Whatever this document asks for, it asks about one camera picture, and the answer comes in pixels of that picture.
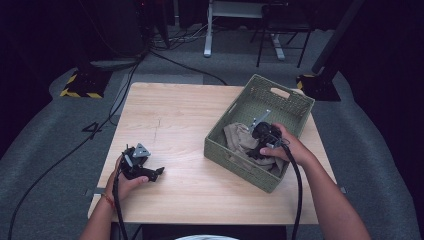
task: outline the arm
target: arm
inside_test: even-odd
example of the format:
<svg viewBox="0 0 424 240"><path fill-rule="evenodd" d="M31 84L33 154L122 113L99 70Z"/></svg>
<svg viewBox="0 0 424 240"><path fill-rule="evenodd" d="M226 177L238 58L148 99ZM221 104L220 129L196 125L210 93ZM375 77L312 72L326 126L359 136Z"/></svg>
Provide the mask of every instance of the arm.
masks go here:
<svg viewBox="0 0 424 240"><path fill-rule="evenodd" d="M371 239L358 213L328 176L315 155L283 125L274 125L280 128L283 138L289 140L294 159L305 171L325 239ZM263 148L261 154L288 159L281 147Z"/></svg>
<svg viewBox="0 0 424 240"><path fill-rule="evenodd" d="M119 157L116 161L115 170L110 175L105 189L105 195L108 196L111 201L114 201L112 194L113 180L115 178L120 160L121 157ZM129 195L132 189L148 181L149 178L145 176L128 180L123 174L120 174L118 186L119 201L123 201ZM93 213L91 214L90 219L88 220L87 225L85 226L85 229L80 236L80 240L110 239L110 225L114 212L115 209L113 206L108 202L106 197L102 196L97 202L97 205L94 208Z"/></svg>

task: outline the gray cloth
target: gray cloth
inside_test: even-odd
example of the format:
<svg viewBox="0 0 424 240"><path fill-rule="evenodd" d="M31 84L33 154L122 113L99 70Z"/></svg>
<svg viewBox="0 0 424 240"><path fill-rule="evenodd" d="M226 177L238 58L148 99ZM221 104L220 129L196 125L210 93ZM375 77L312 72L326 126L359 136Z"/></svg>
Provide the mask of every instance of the gray cloth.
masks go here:
<svg viewBox="0 0 424 240"><path fill-rule="evenodd" d="M254 159L247 155L247 152L254 149L258 145L258 140L252 137L249 129L242 123L232 123L224 127L225 137L227 139L227 147L238 156L248 159L255 163L260 168L271 172L275 176L279 177L283 170L284 160L276 157L269 157L264 159ZM250 171L252 166L234 157L230 157L230 161L236 163L239 166L244 167Z"/></svg>

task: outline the black cable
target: black cable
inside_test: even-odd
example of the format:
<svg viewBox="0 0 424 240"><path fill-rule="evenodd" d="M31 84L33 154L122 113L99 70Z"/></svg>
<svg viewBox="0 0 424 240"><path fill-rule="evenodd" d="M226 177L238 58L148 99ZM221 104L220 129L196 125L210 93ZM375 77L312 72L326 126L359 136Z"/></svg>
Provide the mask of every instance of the black cable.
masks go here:
<svg viewBox="0 0 424 240"><path fill-rule="evenodd" d="M153 52L152 50L150 50L150 53L151 53L151 54L153 54L153 56L155 56L155 57L158 57L158 58L164 59L164 60L169 61L169 62L171 62L171 63L174 63L174 64L176 64L176 65L178 65L178 66L180 66L180 67L183 67L183 68L186 68L186 69L188 69L188 70L195 71L195 72L198 72L198 73L202 73L202 74L205 74L205 75L208 75L208 76L211 76L211 77L214 77L214 78L218 79L218 80L219 80L222 84L224 84L225 86L228 86L228 83L227 83L227 82L225 82L223 79L221 79L221 78L219 78L219 77L217 77L217 76L215 76L215 75L213 75L213 74L210 74L210 73L208 73L208 72L205 72L205 71L202 71L202 70L199 70L199 69L196 69L196 68L192 68L192 67L189 67L189 66L187 66L187 65L185 65L185 64L182 64L182 63L176 62L176 61L171 60L171 59L169 59L169 58L167 58L167 57L164 57L164 56L162 56L162 55L159 55L159 54L157 54L157 53Z"/></svg>
<svg viewBox="0 0 424 240"><path fill-rule="evenodd" d="M135 231L133 237L131 238L131 240L135 240L135 238L137 237L138 233L141 230L142 225L140 224L140 226L138 226L137 230Z"/></svg>
<svg viewBox="0 0 424 240"><path fill-rule="evenodd" d="M140 64L140 62L142 61L142 58L139 59L139 61L137 62L137 64L133 67L133 69L131 69L131 74L129 77L129 81L131 81L131 78L135 72L135 69L137 69L138 65ZM15 219L16 219L16 215L19 211L19 208L21 207L22 203L24 202L25 198L28 196L28 194L31 192L31 190L53 169L55 168L57 165L59 165L60 163L62 163L65 159L67 159L70 155L72 155L74 152L76 152L81 146L83 146L88 140L90 140L108 121L110 121L110 118L116 113L116 111L118 110L118 108L121 106L121 104L124 101L124 97L121 99L121 101L119 102L118 107L112 112L109 112L109 116L108 118L100 124L100 126L95 129L90 136L88 136L86 139L84 139L79 145L77 145L74 149L72 149L69 153L67 153L64 157L62 157L59 161L57 161L55 164L53 164L50 168L48 168L43 174L40 175L40 177L37 178L37 180L35 180L35 182L27 189L27 191L24 193L24 195L22 196L22 198L19 200L18 205L16 206L13 215L12 215L12 219L10 220L10 225L9 225L9 233L8 233L8 240L12 239L12 234L13 234L13 225L15 223Z"/></svg>
<svg viewBox="0 0 424 240"><path fill-rule="evenodd" d="M294 221L292 239L296 239L297 229L299 228L300 214L302 213L302 201L303 201L303 187L302 187L302 177L300 176L299 167L297 166L296 161L294 160L293 155L291 154L290 148L287 144L282 144L284 151L286 152L287 157L290 160L290 163L293 165L294 172L297 177L297 187L298 187L298 199L297 199L297 213L296 219Z"/></svg>
<svg viewBox="0 0 424 240"><path fill-rule="evenodd" d="M170 47L162 47L162 46L156 46L156 41L153 40L152 46L151 48L156 50L156 51L168 51L168 50L175 50L178 47L182 46L185 43L192 43L197 41L199 38L205 37L206 35L200 35L200 36L196 36L195 35L197 33L201 33L201 32L205 32L206 29L205 27L202 27L198 30L193 30L192 32L188 33L188 31L186 30L185 33L181 36L178 36L178 33L180 33L181 31L178 31L177 34L175 34L175 36L170 38Z"/></svg>
<svg viewBox="0 0 424 240"><path fill-rule="evenodd" d="M124 220L122 218L121 204L119 202L118 186L119 186L119 175L120 174L121 174L121 163L119 163L119 167L118 167L116 174L115 174L115 179L113 180L112 194L113 194L113 199L115 201L116 213L118 215L119 227L121 229L124 240L128 240L127 231L125 230L125 224L124 224Z"/></svg>
<svg viewBox="0 0 424 240"><path fill-rule="evenodd" d="M119 107L122 105L122 103L124 102L125 96L128 94L128 90L130 88L130 83L131 83L131 79L134 75L135 70L138 68L138 65L140 65L142 59L140 58L139 61L136 63L136 65L133 66L133 68L130 70L130 72L128 73L128 78L127 78L127 82L125 83L125 85L119 90L118 95L115 98L115 101L113 102L112 106L110 107L109 110L109 118L108 121L114 125L117 126L117 124L115 124L114 122L112 122L112 116L116 113L116 111L118 111ZM124 95L121 98L121 101L119 102L118 106L115 108L115 110L112 111L113 106L115 106L116 101L118 100L119 96L121 95L122 90L125 88L125 92Z"/></svg>
<svg viewBox="0 0 424 240"><path fill-rule="evenodd" d="M119 63L119 64L113 64L113 65L108 65L108 66L101 66L101 65L93 64L93 66L96 67L96 69L98 69L99 71L115 72L115 71L121 71L121 70L133 67L134 65L137 64L138 60L139 60L139 58L137 58L134 61L129 62L129 63Z"/></svg>

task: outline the person's left hand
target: person's left hand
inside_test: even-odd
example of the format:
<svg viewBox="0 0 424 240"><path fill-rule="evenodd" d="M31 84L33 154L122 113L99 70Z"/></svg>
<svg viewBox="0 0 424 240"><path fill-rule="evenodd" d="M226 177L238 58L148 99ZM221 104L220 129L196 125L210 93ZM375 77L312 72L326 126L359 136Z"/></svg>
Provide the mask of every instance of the person's left hand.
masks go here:
<svg viewBox="0 0 424 240"><path fill-rule="evenodd" d="M113 194L112 194L112 189L113 189L113 181L115 179L115 175L116 172L118 170L119 167L119 163L122 159L122 155L116 160L116 164L115 164L115 170L110 174L109 180L107 181L107 185L106 185L106 189L105 189L105 193L106 195L113 200ZM119 201L124 200L126 197L128 197L128 195L130 194L130 192L140 186L143 183L146 183L149 181L149 178L146 176L141 176L138 178L134 178L131 180L128 180L123 173L121 173L119 175L119 184L118 184L118 195L119 195Z"/></svg>

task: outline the table top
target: table top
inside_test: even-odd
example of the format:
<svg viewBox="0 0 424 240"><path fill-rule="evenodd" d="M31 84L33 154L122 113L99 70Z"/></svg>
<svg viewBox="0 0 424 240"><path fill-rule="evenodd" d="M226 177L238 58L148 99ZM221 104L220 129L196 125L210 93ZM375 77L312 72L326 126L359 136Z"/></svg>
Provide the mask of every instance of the table top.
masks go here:
<svg viewBox="0 0 424 240"><path fill-rule="evenodd" d="M125 222L166 224L293 224L297 181L289 166L282 182L266 193L203 156L204 139L237 98L242 87L134 83L102 170L104 188L126 145L142 143L151 156L149 169L165 167L156 182L131 192L121 203ZM312 116L301 141L335 181ZM318 224L303 169L301 224ZM99 200L95 195L89 216Z"/></svg>

